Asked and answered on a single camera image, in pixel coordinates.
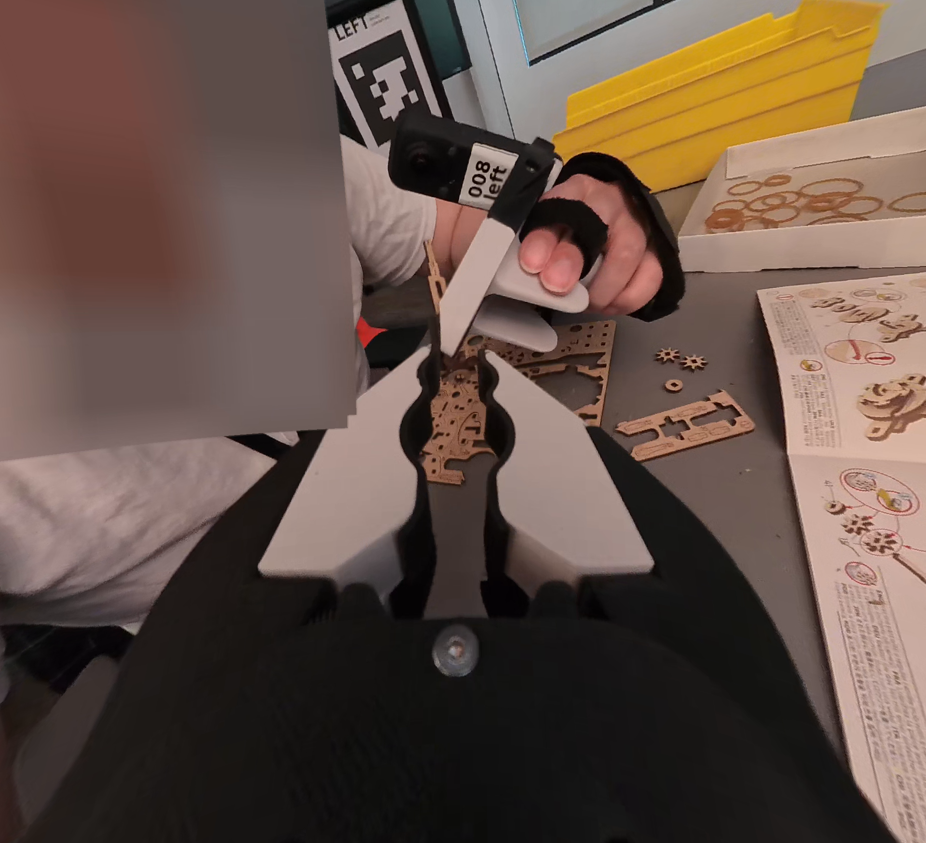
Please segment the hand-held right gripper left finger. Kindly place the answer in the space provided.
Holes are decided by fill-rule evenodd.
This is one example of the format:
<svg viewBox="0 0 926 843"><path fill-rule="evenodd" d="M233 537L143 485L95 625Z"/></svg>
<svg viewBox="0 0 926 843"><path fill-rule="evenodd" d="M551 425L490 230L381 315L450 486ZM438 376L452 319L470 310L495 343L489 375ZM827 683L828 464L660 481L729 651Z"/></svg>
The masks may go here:
<svg viewBox="0 0 926 843"><path fill-rule="evenodd" d="M421 348L325 433L259 562L264 577L364 584L394 617L423 616L436 546L421 455L440 384L440 351Z"/></svg>

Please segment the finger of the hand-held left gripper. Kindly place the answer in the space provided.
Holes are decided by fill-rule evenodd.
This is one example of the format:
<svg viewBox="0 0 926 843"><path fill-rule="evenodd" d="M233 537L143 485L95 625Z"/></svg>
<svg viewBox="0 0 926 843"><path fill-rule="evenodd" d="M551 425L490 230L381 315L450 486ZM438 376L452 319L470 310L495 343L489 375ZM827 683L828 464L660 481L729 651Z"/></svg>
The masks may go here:
<svg viewBox="0 0 926 843"><path fill-rule="evenodd" d="M522 273L517 248L517 236L508 225L492 217L480 225L439 305L443 355L452 358L457 354L499 271L502 287L514 286L514 274Z"/></svg>
<svg viewBox="0 0 926 843"><path fill-rule="evenodd" d="M557 331L530 304L481 304L469 335L541 353L559 344Z"/></svg>

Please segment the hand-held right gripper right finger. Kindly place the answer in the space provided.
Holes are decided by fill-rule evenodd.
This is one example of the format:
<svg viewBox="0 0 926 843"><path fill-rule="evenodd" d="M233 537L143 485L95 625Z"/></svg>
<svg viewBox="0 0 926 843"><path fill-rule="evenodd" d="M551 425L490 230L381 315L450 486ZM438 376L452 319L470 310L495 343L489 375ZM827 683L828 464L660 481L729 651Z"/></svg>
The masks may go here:
<svg viewBox="0 0 926 843"><path fill-rule="evenodd" d="M550 583L649 574L654 559L591 432L492 351L478 355L483 438L495 457L483 526L483 607L524 617Z"/></svg>

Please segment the slotted wooden shaft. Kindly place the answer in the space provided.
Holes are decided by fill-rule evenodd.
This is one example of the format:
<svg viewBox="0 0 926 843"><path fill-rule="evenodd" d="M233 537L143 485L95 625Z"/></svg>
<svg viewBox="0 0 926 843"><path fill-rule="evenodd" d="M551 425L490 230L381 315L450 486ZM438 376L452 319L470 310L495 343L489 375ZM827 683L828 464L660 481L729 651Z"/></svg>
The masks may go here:
<svg viewBox="0 0 926 843"><path fill-rule="evenodd" d="M426 240L423 243L423 248L425 252L425 261L427 267L426 279L428 288L434 305L434 312L436 315L439 315L441 301L444 293L446 292L446 280L441 273L437 258L434 254L432 242Z"/></svg>

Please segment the large punched wooden parts sheet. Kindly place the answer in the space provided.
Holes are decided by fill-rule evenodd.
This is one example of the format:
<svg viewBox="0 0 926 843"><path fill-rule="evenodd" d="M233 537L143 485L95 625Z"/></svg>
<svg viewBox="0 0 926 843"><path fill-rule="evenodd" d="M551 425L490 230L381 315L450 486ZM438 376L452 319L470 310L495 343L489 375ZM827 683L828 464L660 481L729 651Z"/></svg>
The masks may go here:
<svg viewBox="0 0 926 843"><path fill-rule="evenodd" d="M599 427L605 410L614 348L613 320L557 326L558 345L549 352L471 335L446 366L432 401L433 434L421 464L431 483L460 486L463 462L490 453L484 437L485 407L480 399L477 356L492 351L566 405L586 425Z"/></svg>

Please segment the illustrated instruction booklet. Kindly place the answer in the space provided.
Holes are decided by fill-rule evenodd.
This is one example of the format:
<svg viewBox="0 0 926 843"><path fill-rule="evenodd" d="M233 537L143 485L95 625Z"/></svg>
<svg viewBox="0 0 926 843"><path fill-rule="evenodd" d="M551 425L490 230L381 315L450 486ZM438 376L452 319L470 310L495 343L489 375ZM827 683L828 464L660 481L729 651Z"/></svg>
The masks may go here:
<svg viewBox="0 0 926 843"><path fill-rule="evenodd" d="M845 753L925 840L925 277L759 290Z"/></svg>

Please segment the person's left forearm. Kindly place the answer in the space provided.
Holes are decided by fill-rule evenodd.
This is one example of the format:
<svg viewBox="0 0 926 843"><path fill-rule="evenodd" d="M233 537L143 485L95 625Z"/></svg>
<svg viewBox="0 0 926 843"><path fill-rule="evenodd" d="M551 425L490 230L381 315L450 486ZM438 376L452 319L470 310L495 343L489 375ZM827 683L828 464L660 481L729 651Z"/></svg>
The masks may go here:
<svg viewBox="0 0 926 843"><path fill-rule="evenodd" d="M347 136L341 136L341 160L355 308L365 287L400 286L425 272L425 243L450 278L486 213L398 189L386 159Z"/></svg>

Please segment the small punched wooden parts sheet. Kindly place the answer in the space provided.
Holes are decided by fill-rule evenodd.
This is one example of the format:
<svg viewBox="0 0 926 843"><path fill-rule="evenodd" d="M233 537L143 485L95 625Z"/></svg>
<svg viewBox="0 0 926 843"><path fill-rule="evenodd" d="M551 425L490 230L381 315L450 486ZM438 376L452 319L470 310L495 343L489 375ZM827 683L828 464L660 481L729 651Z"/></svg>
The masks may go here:
<svg viewBox="0 0 926 843"><path fill-rule="evenodd" d="M650 462L665 456L750 434L754 421L724 390L695 402L619 422L615 431L629 438L650 435L631 456Z"/></svg>

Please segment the person's left hand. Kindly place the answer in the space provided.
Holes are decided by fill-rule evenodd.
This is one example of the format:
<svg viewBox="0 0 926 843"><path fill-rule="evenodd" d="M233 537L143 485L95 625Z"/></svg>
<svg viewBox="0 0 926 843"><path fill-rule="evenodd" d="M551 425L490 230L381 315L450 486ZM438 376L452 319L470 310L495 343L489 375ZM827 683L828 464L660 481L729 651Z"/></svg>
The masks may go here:
<svg viewBox="0 0 926 843"><path fill-rule="evenodd" d="M630 315L652 301L662 285L663 271L644 224L622 189L576 175L544 196L544 201L552 199L580 202L608 227L600 267L587 287L587 311L607 317ZM549 224L526 235L520 243L518 261L523 270L537 275L545 289L556 295L573 290L584 264L564 224Z"/></svg>

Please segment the person's white shirt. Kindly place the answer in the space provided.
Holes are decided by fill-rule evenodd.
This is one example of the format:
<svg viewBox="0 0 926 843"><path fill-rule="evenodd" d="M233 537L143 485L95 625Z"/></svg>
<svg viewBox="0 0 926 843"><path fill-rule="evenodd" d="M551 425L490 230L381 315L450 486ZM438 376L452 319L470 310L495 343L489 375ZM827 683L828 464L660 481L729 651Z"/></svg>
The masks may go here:
<svg viewBox="0 0 926 843"><path fill-rule="evenodd" d="M2 625L141 622L296 432L3 461Z"/></svg>

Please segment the yellow plastic bin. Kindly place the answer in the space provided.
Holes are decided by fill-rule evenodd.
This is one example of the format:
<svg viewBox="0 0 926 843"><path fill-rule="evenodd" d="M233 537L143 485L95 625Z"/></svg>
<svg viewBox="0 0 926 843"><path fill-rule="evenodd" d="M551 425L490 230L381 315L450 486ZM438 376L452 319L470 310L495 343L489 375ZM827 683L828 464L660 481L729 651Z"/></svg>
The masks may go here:
<svg viewBox="0 0 926 843"><path fill-rule="evenodd" d="M705 180L738 145L848 122L885 3L803 0L568 97L564 161L601 152L651 190Z"/></svg>

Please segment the white cardboard box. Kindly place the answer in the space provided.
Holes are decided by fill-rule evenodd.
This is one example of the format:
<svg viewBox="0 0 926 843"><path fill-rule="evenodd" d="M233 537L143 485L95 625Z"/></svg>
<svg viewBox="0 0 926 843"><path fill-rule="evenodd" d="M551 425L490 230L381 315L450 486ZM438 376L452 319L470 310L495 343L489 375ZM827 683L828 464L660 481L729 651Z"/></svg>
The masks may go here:
<svg viewBox="0 0 926 843"><path fill-rule="evenodd" d="M924 269L924 148L729 149L678 236L687 272Z"/></svg>

